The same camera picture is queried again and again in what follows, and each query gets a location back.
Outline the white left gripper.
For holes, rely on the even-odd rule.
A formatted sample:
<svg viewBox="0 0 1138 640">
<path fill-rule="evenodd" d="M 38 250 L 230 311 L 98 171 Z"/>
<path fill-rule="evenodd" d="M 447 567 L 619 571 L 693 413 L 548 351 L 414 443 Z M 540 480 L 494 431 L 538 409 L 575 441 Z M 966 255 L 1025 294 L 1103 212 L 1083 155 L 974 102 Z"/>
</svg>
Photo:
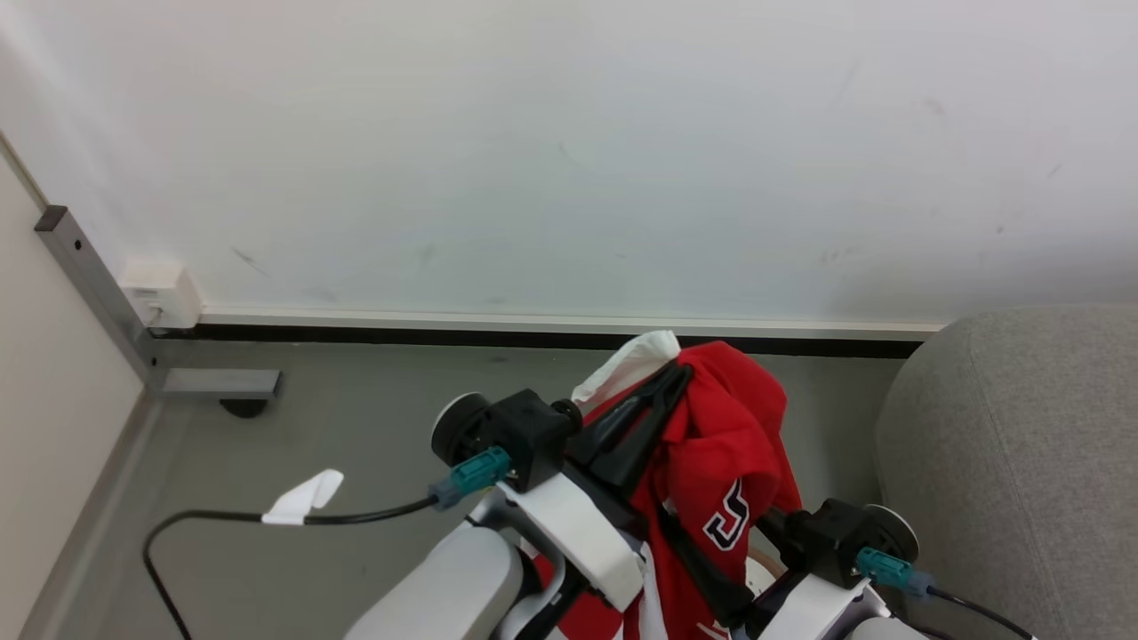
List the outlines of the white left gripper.
<svg viewBox="0 0 1138 640">
<path fill-rule="evenodd" d="M 566 457 L 630 497 L 692 377 L 690 366 L 668 362 L 570 438 Z M 488 528 L 516 531 L 556 566 L 562 582 L 572 567 L 617 612 L 626 612 L 642 591 L 640 553 L 564 474 L 528 492 L 498 482 L 469 516 Z"/>
</svg>

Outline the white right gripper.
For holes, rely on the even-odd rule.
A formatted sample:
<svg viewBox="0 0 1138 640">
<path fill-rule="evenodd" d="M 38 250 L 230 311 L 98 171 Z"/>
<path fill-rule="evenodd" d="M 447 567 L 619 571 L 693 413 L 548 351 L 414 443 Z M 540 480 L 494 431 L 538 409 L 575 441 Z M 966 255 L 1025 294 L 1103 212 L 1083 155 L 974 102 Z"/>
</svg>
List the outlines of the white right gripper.
<svg viewBox="0 0 1138 640">
<path fill-rule="evenodd" d="M 776 549 L 800 549 L 794 527 L 801 515 L 801 509 L 772 507 L 754 522 L 754 527 Z M 663 506 L 658 507 L 658 522 L 668 547 L 716 622 L 721 627 L 745 629 L 754 600 L 750 588 L 719 571 Z M 865 620 L 893 616 L 887 600 L 866 579 L 843 588 L 813 574 L 785 574 L 765 588 L 756 604 L 760 612 L 773 615 L 756 640 L 846 640 Z"/>
</svg>

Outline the red and white jersey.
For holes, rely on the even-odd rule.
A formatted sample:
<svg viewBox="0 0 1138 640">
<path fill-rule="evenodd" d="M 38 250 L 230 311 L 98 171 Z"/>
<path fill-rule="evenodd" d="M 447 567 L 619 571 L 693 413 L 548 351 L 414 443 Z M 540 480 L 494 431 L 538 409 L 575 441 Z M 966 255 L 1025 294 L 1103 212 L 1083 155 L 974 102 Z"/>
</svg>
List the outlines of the red and white jersey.
<svg viewBox="0 0 1138 640">
<path fill-rule="evenodd" d="M 802 502 L 781 440 L 786 396 L 751 356 L 715 340 L 681 348 L 674 333 L 644 333 L 574 389 L 587 424 L 629 396 L 669 360 L 690 367 L 683 397 L 668 418 L 630 507 L 646 538 L 644 586 L 626 612 L 582 594 L 551 633 L 562 640 L 729 640 L 660 526 L 670 515 L 735 584 L 744 584 L 750 530 L 769 508 Z"/>
</svg>

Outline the white baseboard strip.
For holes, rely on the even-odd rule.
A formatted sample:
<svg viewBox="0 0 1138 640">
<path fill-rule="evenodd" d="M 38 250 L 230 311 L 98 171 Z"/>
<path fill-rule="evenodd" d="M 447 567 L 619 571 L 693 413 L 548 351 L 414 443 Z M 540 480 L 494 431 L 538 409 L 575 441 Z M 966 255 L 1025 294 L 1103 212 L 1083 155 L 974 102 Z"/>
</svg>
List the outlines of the white baseboard strip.
<svg viewBox="0 0 1138 640">
<path fill-rule="evenodd" d="M 698 317 L 471 315 L 345 311 L 321 307 L 217 307 L 204 305 L 200 325 L 288 325 L 288 327 L 379 329 L 379 331 L 589 333 L 638 335 L 673 331 L 700 339 L 927 340 L 945 323 L 853 323 Z"/>
</svg>

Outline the grey fabric sofa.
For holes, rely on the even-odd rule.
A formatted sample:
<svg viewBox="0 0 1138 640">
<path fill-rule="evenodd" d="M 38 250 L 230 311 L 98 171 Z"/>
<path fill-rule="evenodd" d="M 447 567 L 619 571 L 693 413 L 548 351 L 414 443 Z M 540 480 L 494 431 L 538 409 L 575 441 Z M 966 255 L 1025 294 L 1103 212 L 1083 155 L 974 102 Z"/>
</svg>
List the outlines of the grey fabric sofa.
<svg viewBox="0 0 1138 640">
<path fill-rule="evenodd" d="M 1037 640 L 1138 640 L 1138 307 L 947 325 L 874 438 L 935 586 Z"/>
</svg>

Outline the white wall socket box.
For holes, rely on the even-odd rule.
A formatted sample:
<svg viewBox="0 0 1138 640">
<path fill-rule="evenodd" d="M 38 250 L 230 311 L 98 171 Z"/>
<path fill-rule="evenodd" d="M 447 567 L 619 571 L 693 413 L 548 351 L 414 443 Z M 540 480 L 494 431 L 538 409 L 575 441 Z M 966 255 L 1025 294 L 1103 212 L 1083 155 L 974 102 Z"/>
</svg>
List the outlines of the white wall socket box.
<svg viewBox="0 0 1138 640">
<path fill-rule="evenodd" d="M 203 315 L 203 300 L 184 266 L 175 260 L 134 260 L 116 282 L 148 328 L 182 331 Z"/>
</svg>

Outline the grey metal frame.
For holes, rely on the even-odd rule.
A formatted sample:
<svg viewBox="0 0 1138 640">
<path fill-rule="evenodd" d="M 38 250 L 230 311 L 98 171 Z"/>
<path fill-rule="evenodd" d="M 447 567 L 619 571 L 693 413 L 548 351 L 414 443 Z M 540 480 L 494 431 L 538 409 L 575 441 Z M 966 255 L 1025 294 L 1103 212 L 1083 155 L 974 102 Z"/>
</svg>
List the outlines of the grey metal frame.
<svg viewBox="0 0 1138 640">
<path fill-rule="evenodd" d="M 156 340 L 135 315 L 68 207 L 46 205 L 34 231 L 154 396 L 265 402 L 277 397 L 282 381 L 280 370 L 163 364 Z"/>
</svg>

